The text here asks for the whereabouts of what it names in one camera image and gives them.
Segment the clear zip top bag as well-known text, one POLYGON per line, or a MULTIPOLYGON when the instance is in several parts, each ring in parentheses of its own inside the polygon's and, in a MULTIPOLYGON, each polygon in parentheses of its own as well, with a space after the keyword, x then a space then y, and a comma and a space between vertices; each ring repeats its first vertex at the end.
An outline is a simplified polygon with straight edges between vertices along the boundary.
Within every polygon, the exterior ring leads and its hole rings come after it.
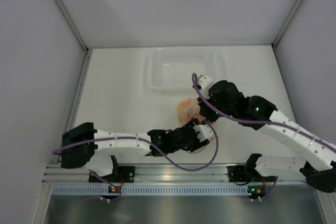
MULTIPOLYGON (((183 100, 177 106, 177 119, 178 119, 178 121, 179 121, 179 123, 181 125, 179 128, 183 127, 185 124, 187 124, 189 121, 191 121, 193 119, 198 119, 199 124, 209 125, 210 126, 210 124, 207 123, 206 120, 199 114, 199 105, 198 105, 198 100, 196 98, 189 98, 189 99, 183 100)), ((174 143, 178 147, 179 147, 179 145, 178 145, 178 130, 179 130, 179 128, 177 128, 177 129, 175 129, 173 131, 173 140, 174 140, 174 143)), ((190 154, 199 153, 207 145, 202 145, 202 148, 200 148, 200 149, 198 149, 198 150, 196 150, 194 152, 189 152, 189 151, 186 151, 186 152, 188 152, 190 154)))

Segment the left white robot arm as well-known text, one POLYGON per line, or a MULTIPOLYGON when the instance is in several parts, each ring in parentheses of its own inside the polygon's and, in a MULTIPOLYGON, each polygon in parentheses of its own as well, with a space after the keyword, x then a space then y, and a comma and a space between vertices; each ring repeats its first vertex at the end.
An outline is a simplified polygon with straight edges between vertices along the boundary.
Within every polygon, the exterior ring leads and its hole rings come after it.
POLYGON ((62 135, 61 167, 84 167, 108 182, 117 179, 117 157, 121 154, 161 157, 183 150, 194 152, 209 143, 201 137, 199 124, 192 120, 175 130, 150 130, 146 133, 113 133, 83 123, 62 135))

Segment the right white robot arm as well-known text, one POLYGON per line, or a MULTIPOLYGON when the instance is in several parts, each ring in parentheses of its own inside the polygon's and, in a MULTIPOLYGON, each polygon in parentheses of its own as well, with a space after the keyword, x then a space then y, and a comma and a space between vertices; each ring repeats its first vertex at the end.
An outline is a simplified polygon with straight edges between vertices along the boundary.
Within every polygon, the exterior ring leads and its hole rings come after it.
POLYGON ((335 145, 323 141, 285 116, 273 103, 246 97, 226 80, 192 74, 200 115, 210 122, 226 118, 265 134, 285 145, 297 157, 271 157, 253 153, 244 165, 249 181, 263 177, 299 179, 316 190, 335 192, 335 145))

